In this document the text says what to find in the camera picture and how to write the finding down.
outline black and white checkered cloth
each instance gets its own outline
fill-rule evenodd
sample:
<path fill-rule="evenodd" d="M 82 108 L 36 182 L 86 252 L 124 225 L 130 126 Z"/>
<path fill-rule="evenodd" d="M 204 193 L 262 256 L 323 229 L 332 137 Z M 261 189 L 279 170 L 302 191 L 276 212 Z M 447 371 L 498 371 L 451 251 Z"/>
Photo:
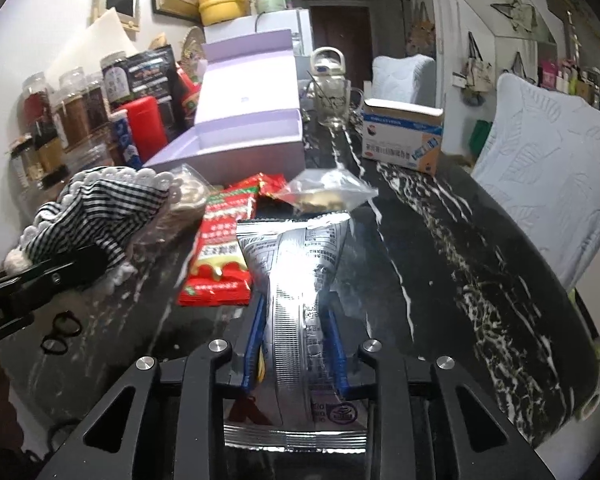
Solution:
<path fill-rule="evenodd" d="M 73 180 L 62 190 L 59 202 L 69 193 L 72 183 Z M 133 234 L 156 217 L 169 194 L 168 190 L 114 180 L 83 184 L 65 211 L 56 202 L 40 207 L 38 216 L 59 216 L 21 249 L 37 264 L 54 254 L 96 244 L 107 253 L 108 268 L 112 269 L 125 259 Z"/>

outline black marble table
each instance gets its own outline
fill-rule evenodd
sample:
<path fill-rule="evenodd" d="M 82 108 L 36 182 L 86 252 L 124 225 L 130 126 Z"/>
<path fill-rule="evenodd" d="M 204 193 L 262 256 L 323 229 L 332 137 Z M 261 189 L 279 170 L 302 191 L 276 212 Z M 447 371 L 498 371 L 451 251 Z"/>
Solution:
<path fill-rule="evenodd" d="M 534 446 L 557 431 L 593 393 L 598 368 L 565 291 L 522 231 L 444 156 L 431 178 L 362 159 L 353 130 L 315 121 L 305 129 L 307 167 L 345 167 L 379 189 L 352 213 L 332 287 L 345 311 L 404 352 L 462 363 Z M 136 253 L 138 273 L 112 296 L 58 296 L 0 343 L 2 365 L 35 412 L 49 423 L 81 418 L 139 357 L 185 356 L 222 334 L 235 307 L 175 303 L 193 237 L 194 228 Z M 68 354 L 45 356 L 40 340 L 67 308 L 84 332 Z"/>

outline yellow pot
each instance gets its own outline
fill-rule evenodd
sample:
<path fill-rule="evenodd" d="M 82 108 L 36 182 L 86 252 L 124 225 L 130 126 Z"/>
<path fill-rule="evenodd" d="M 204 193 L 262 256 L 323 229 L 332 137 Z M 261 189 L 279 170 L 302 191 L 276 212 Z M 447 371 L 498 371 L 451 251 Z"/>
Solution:
<path fill-rule="evenodd" d="M 245 0 L 198 0 L 203 25 L 226 22 L 247 15 Z"/>

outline brown door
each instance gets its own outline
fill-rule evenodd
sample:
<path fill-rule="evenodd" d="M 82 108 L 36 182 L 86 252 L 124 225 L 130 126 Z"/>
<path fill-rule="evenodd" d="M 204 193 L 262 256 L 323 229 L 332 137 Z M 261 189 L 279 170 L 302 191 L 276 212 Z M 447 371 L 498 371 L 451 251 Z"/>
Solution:
<path fill-rule="evenodd" d="M 311 7 L 314 48 L 332 46 L 344 54 L 347 78 L 362 89 L 371 81 L 371 21 L 368 7 Z"/>

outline silver screw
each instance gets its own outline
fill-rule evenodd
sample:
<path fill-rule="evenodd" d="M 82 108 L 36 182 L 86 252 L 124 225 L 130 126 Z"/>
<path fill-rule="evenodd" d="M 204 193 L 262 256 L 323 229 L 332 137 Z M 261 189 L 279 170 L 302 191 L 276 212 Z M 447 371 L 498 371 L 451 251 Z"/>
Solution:
<path fill-rule="evenodd" d="M 451 368 L 456 366 L 456 362 L 448 355 L 441 355 L 436 359 L 436 364 L 443 370 L 451 370 Z"/>
<path fill-rule="evenodd" d="M 155 359 L 153 357 L 144 356 L 136 361 L 136 368 L 138 370 L 149 370 L 155 365 Z"/>
<path fill-rule="evenodd" d="M 224 339 L 214 339 L 209 343 L 209 350 L 212 352 L 221 352 L 227 348 L 227 342 Z"/>
<path fill-rule="evenodd" d="M 382 343 L 378 339 L 367 339 L 362 343 L 362 348 L 367 352 L 379 352 L 382 348 Z"/>

